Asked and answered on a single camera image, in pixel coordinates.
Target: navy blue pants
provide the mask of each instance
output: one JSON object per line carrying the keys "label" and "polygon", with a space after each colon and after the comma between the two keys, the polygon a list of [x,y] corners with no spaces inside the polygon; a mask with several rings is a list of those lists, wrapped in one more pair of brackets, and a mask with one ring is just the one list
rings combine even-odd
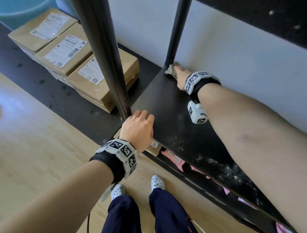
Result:
{"label": "navy blue pants", "polygon": [[[155,188],[149,205],[156,217],[156,233],[197,233],[182,205],[169,192]],[[116,197],[110,204],[102,233],[141,233],[138,205],[129,195]]]}

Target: shoe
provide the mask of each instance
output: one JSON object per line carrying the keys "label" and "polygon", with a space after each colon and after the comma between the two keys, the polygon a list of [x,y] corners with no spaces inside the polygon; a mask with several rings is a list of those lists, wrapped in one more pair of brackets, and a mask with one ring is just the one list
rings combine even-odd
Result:
{"label": "shoe", "polygon": [[120,195],[125,195],[126,187],[122,184],[117,184],[111,192],[111,200],[113,201],[116,197]]}
{"label": "shoe", "polygon": [[164,181],[161,177],[154,175],[151,178],[151,191],[153,191],[155,188],[160,188],[164,190]]}

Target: fist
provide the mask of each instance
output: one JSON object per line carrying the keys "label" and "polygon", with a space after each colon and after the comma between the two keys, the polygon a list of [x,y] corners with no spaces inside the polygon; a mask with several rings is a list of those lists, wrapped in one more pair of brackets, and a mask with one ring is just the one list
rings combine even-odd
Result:
{"label": "fist", "polygon": [[185,83],[187,81],[187,78],[189,77],[189,75],[192,73],[191,71],[182,68],[179,65],[175,65],[174,66],[174,70],[177,73],[177,87],[184,91],[185,89]]}
{"label": "fist", "polygon": [[154,116],[147,111],[136,110],[122,125],[119,139],[132,144],[138,153],[143,152],[153,141]]}

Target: black wrist strap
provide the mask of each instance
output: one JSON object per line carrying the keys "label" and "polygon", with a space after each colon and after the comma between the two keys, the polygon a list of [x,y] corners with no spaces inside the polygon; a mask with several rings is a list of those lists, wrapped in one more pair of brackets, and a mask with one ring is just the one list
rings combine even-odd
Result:
{"label": "black wrist strap", "polygon": [[199,98],[198,98],[198,91],[208,83],[216,83],[216,84],[221,85],[220,82],[214,78],[203,78],[194,86],[193,92],[191,93],[192,100],[196,100],[197,103],[200,103]]}
{"label": "black wrist strap", "polygon": [[122,161],[119,160],[113,154],[103,151],[100,153],[96,153],[91,159],[92,160],[99,160],[106,164],[112,171],[114,180],[113,184],[120,182],[125,176],[125,169]]}

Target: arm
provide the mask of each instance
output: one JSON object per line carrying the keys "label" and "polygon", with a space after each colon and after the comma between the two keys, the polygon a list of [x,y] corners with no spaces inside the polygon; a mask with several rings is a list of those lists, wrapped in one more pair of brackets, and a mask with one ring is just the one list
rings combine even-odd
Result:
{"label": "arm", "polygon": [[[153,140],[153,122],[153,115],[137,110],[124,122],[120,138],[141,153]],[[6,219],[0,232],[77,232],[113,179],[106,164],[93,160]]]}
{"label": "arm", "polygon": [[[181,88],[190,73],[176,69]],[[306,134],[259,101],[220,85],[206,84],[198,98],[234,161],[298,232],[306,232]]]}

